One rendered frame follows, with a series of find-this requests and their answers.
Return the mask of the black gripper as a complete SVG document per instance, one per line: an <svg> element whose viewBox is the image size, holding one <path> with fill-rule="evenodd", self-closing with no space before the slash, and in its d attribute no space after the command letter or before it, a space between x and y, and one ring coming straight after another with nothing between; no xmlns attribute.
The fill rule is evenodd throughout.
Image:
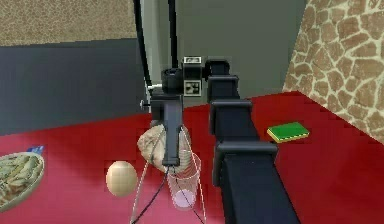
<svg viewBox="0 0 384 224"><path fill-rule="evenodd" d="M136 224L139 221L163 188L169 171L166 167L180 165L179 133L183 126L183 73L179 68L166 69L161 73L161 79L161 85L147 87L150 98L140 102L140 107L151 109L152 118L160 120L164 126L151 127L137 141L141 156L146 163L137 185L130 224ZM163 180L150 202L140 213L137 213L143 183L150 165L164 174ZM197 201L194 207L187 211L192 211L196 215L199 224L207 224L201 178L198 183Z"/></svg>

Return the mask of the clear drinking glass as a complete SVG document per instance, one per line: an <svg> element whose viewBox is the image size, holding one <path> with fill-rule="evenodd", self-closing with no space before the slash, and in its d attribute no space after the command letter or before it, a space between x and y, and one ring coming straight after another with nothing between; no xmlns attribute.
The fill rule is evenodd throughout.
<svg viewBox="0 0 384 224"><path fill-rule="evenodd" d="M173 205L176 209L191 210L197 201L201 160L191 151L180 153L180 165L170 167L167 175Z"/></svg>

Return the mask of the beige bread loaf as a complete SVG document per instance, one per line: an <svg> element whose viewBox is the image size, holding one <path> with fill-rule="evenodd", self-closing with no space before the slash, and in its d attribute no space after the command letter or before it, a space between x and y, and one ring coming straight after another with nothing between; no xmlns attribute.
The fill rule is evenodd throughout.
<svg viewBox="0 0 384 224"><path fill-rule="evenodd" d="M153 121L150 128L144 132L137 141L142 157L161 172L165 173L167 167L162 164L166 145L166 131L160 121ZM191 163L191 138L185 125L179 132L179 158L180 165L171 167L170 173L184 172Z"/></svg>

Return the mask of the beige egg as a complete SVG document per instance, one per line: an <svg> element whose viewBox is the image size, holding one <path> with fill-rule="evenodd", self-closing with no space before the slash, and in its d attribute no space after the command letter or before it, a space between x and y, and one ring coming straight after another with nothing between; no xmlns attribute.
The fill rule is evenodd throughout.
<svg viewBox="0 0 384 224"><path fill-rule="evenodd" d="M109 192L116 197L131 194L137 185L138 177L135 168L126 161L115 161L106 174L106 185Z"/></svg>

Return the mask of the green book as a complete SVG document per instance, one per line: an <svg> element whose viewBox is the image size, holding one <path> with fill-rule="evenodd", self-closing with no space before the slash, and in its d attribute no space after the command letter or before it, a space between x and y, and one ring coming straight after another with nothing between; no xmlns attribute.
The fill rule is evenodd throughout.
<svg viewBox="0 0 384 224"><path fill-rule="evenodd" d="M299 122L271 126L267 134L277 143L293 141L309 136L310 132Z"/></svg>

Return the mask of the blue flat card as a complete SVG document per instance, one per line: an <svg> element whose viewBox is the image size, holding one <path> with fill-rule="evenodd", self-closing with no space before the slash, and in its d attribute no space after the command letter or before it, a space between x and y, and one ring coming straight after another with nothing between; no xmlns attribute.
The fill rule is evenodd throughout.
<svg viewBox="0 0 384 224"><path fill-rule="evenodd" d="M40 145L40 146L30 147L27 149L26 152L31 152L31 153L36 153L36 154L41 155L43 153L43 150L44 150L44 146Z"/></svg>

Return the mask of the bowl of green food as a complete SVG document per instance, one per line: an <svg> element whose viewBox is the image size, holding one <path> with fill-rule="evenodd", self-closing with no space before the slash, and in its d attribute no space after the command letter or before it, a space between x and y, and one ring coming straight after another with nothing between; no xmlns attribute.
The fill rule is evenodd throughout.
<svg viewBox="0 0 384 224"><path fill-rule="evenodd" d="M0 213L25 201L39 186L45 170L43 157L33 152L0 157Z"/></svg>

